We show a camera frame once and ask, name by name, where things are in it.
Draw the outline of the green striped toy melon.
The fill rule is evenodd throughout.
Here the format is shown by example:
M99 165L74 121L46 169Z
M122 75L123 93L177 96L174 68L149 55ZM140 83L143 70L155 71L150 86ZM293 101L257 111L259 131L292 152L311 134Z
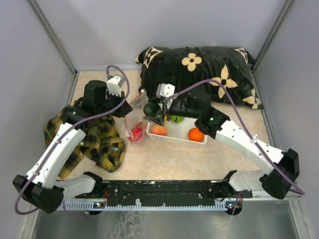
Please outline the green striped toy melon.
M171 116L171 121L172 121L172 122L182 122L183 120L184 120L184 117Z

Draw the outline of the orange peach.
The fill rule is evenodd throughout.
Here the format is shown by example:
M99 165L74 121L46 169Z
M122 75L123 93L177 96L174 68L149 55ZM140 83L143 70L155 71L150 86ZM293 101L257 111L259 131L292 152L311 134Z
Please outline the orange peach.
M152 134L167 136L168 130L165 126L155 125L151 131Z

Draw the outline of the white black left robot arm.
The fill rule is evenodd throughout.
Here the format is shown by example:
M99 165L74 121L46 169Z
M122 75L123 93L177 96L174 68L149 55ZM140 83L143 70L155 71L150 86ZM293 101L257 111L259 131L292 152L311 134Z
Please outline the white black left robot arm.
M84 95L47 123L44 154L25 175L13 180L20 199L50 214L70 198L103 194L101 177L90 172L73 179L68 175L84 157L108 172L122 165L126 145L114 119L132 111L128 93L121 89L125 83L118 76L88 82Z

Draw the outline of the dark green avocado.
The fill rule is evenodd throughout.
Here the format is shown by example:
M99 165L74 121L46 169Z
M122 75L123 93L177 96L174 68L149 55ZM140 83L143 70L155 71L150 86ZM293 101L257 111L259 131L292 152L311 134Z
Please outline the dark green avocado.
M154 116L160 110L161 110L161 108L157 103L147 102L144 106L143 112L144 112L145 116Z

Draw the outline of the orange tangerine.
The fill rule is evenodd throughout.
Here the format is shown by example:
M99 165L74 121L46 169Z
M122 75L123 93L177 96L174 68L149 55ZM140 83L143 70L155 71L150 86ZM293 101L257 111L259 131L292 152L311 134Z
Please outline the orange tangerine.
M204 134L196 127L189 130L187 137L190 141L202 142Z

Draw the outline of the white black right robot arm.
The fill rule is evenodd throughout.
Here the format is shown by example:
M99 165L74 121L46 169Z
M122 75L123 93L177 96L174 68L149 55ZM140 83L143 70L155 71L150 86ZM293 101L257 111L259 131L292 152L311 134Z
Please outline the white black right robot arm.
M195 119L195 127L214 140L242 153L258 167L257 171L235 171L222 186L223 193L234 197L240 191L264 190L270 196L284 199L300 173L299 155L293 149L284 152L249 136L243 126L211 106L209 99L188 94L186 100L149 100L144 106L145 119L164 125L172 116Z

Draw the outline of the clear zip bag orange zipper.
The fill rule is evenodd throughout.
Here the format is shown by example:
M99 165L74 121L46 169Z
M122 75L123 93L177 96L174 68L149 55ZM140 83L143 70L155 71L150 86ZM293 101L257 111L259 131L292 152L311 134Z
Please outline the clear zip bag orange zipper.
M136 96L135 98L133 98L130 102L130 105L133 107L133 111L125 116L125 135L130 145L136 144L136 143L131 143L130 137L132 136L131 130L132 128L136 127L137 123L139 122L143 123L143 127L141 129L144 131L144 134L145 134L145 131L147 128L147 120L144 119L145 114L143 112L143 109L147 102L148 102L148 97L147 97L147 92L145 89L142 89L140 94Z

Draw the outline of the white perforated plastic basket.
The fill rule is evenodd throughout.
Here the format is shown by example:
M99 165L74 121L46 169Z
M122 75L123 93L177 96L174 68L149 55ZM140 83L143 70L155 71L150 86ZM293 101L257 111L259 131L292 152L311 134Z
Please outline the white perforated plastic basket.
M200 148L204 146L207 142L206 135L204 135L204 138L201 142L192 141L188 139L188 132L192 128L195 128L195 119L184 118L180 122L174 122L172 120L167 121L164 125L167 129L167 135L159 135L152 133L152 130L156 125L156 123L148 121L146 133L152 140L174 143L195 148Z

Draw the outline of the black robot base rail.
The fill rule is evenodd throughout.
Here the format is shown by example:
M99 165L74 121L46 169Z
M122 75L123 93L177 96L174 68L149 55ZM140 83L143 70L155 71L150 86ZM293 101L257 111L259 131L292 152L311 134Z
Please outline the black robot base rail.
M102 199L105 193L118 194L164 194L178 192L195 192L208 194L211 192L214 199L225 199L238 195L227 180L172 180L172 181L135 181L110 180L101 181L92 192L76 196L77 199Z

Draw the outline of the red apple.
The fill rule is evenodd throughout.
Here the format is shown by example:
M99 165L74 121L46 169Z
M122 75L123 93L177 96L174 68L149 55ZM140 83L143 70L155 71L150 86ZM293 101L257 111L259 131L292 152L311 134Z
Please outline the red apple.
M130 137L131 143L138 143L144 136L144 131L139 127L134 127L131 130L132 136Z

